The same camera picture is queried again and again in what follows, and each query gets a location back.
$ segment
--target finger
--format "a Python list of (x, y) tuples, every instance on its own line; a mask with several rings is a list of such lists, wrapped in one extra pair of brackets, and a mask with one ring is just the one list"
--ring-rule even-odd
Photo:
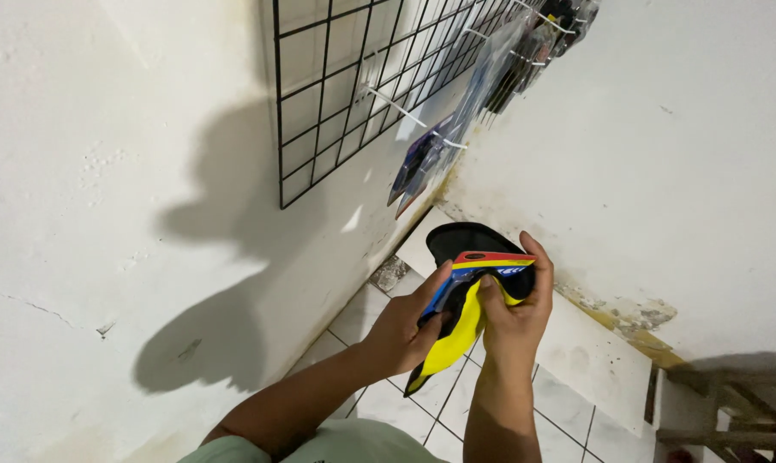
[(490, 275), (485, 275), (479, 280), (479, 291), (476, 292), (479, 305), (485, 310), (488, 321), (493, 324), (504, 321), (509, 314), (505, 305), (502, 291)]
[(431, 352), (431, 348), (434, 347), (434, 343), (439, 338), (439, 333), (442, 331), (442, 323), (444, 314), (438, 313), (431, 317), (431, 320), (425, 323), (414, 336), (411, 345), (416, 352), (424, 353)]
[(413, 307), (416, 316), (422, 314), (425, 307), (434, 299), (436, 291), (450, 278), (451, 264), (452, 261), (450, 259), (445, 260), (444, 264), (440, 265), (440, 268), (436, 268), (434, 273), (411, 294), (414, 304), (410, 304), (410, 306)]
[(534, 289), (539, 294), (550, 294), (553, 290), (553, 263), (551, 258), (547, 256), (545, 248), (539, 244), (539, 241), (535, 240), (527, 231), (522, 230), (519, 233), (519, 243), (528, 254), (536, 256), (536, 260), (533, 262), (533, 267), (536, 269), (537, 282), (534, 285)]

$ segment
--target floor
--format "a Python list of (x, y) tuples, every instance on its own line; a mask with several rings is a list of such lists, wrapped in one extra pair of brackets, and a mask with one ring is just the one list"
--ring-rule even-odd
[[(366, 283), (291, 372), (362, 340), (390, 299), (409, 294), (422, 280), (409, 270), (388, 291)], [(393, 424), (438, 458), (459, 463), (467, 411), (484, 360), (485, 349), (481, 342), (476, 343), (466, 356), (434, 375), (413, 397), (402, 397), (408, 373), (393, 376), (358, 391), (332, 418), (370, 418)], [(533, 373), (534, 416), (544, 463), (653, 461), (652, 432), (636, 437), (605, 414), (597, 413), (586, 399), (544, 368), (537, 365)]]

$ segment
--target wall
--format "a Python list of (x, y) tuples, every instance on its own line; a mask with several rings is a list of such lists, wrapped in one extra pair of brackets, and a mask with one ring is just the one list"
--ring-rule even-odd
[(776, 352), (776, 2), (605, 0), (445, 200), (646, 352)]
[(0, 461), (180, 458), (410, 226), (406, 123), (279, 210), (269, 6), (0, 0)]

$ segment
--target shirt sleeve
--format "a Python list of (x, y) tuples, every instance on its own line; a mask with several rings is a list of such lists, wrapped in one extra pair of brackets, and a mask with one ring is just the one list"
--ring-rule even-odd
[(227, 436), (197, 448), (179, 463), (271, 463), (271, 458), (248, 440)]

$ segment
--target person's left hand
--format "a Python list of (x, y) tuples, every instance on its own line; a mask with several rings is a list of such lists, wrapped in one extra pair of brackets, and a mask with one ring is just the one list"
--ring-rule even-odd
[(363, 354), (363, 367), (373, 372), (376, 381), (410, 372), (431, 351), (442, 329), (443, 314), (434, 316), (422, 329), (417, 329), (416, 321), (449, 278), (450, 268), (448, 260), (412, 294), (391, 299), (371, 332), (357, 345)]

